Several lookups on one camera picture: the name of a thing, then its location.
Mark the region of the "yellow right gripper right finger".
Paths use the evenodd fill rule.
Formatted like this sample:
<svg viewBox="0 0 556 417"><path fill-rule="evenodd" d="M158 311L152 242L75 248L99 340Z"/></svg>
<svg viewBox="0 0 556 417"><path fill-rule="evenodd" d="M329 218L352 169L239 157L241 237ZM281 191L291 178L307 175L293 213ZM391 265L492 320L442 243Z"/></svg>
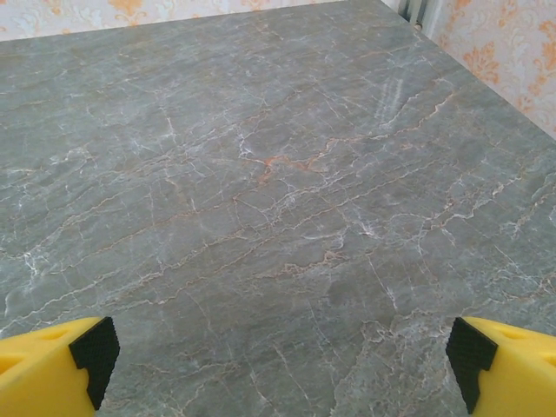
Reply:
<svg viewBox="0 0 556 417"><path fill-rule="evenodd" d="M446 353L469 415L554 417L553 335L457 317Z"/></svg>

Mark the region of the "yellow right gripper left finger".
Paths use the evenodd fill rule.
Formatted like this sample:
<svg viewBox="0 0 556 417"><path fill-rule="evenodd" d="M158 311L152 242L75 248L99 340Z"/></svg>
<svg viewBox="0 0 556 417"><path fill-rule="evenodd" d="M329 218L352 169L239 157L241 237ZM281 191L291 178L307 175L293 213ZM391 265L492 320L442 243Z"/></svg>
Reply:
<svg viewBox="0 0 556 417"><path fill-rule="evenodd" d="M95 415L119 353L110 317L82 318L2 339L1 415Z"/></svg>

